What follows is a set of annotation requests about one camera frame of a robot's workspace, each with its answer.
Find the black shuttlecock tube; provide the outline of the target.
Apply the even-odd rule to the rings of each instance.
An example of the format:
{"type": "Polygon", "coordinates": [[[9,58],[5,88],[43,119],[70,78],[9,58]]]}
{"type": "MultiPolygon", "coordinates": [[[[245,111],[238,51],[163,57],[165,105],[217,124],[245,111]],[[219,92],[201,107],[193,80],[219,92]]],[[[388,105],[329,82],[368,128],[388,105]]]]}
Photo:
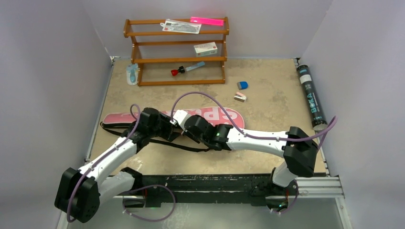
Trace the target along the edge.
{"type": "Polygon", "coordinates": [[[315,89],[309,67],[305,64],[301,64],[296,68],[296,70],[308,102],[307,105],[311,116],[313,130],[320,132],[327,128],[328,122],[326,121],[326,117],[319,102],[318,94],[315,89]]]}

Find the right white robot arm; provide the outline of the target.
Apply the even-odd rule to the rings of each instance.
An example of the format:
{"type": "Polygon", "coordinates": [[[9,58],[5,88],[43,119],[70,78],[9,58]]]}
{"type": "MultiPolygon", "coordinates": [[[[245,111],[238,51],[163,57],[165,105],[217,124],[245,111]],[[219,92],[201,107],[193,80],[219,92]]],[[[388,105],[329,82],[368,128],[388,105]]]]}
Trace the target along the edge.
{"type": "Polygon", "coordinates": [[[314,176],[318,145],[313,140],[297,141],[298,137],[306,136],[298,127],[292,126],[287,132],[264,132],[238,130],[227,124],[212,125],[200,115],[188,114],[176,120],[188,137],[211,150],[252,150],[284,159],[268,181],[274,194],[280,194],[297,177],[314,176]]]}

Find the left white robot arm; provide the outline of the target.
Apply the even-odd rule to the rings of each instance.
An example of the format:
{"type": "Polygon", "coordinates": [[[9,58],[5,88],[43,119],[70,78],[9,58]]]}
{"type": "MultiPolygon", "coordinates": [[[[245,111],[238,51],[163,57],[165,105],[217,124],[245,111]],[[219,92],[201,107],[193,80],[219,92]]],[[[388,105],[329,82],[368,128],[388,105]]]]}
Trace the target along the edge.
{"type": "Polygon", "coordinates": [[[63,172],[54,205],[66,213],[67,222],[88,222],[101,204],[118,194],[146,194],[147,189],[159,187],[158,184],[146,186],[142,174],[131,168],[124,168],[114,176],[111,173],[152,139],[173,141],[179,136],[174,129],[184,130],[190,114],[177,110],[167,116],[154,108],[145,108],[133,118],[135,121],[100,156],[79,169],[70,167],[63,172]]]}

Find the pink racket cover bag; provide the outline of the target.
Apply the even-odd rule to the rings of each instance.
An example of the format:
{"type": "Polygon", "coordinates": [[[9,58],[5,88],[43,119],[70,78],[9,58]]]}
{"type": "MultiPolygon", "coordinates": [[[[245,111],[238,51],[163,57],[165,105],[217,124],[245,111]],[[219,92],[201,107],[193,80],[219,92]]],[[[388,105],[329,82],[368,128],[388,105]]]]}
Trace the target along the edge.
{"type": "MultiPolygon", "coordinates": [[[[236,126],[240,128],[245,127],[245,122],[242,115],[231,108],[225,108],[226,112],[230,115],[231,119],[235,122],[236,126]]],[[[218,106],[211,106],[211,107],[203,107],[203,108],[196,108],[196,109],[187,109],[186,110],[191,115],[200,115],[205,118],[208,122],[212,125],[219,125],[219,124],[231,124],[228,117],[225,115],[224,111],[218,106]]],[[[100,126],[105,131],[120,136],[122,133],[116,131],[116,129],[123,129],[125,132],[129,132],[133,125],[135,124],[136,119],[130,113],[110,113],[107,114],[102,122],[100,122],[100,126]]],[[[190,152],[207,152],[209,149],[201,149],[201,148],[193,148],[188,146],[182,146],[176,143],[173,143],[169,140],[155,140],[151,139],[152,143],[161,144],[165,146],[170,146],[190,152]]]]}

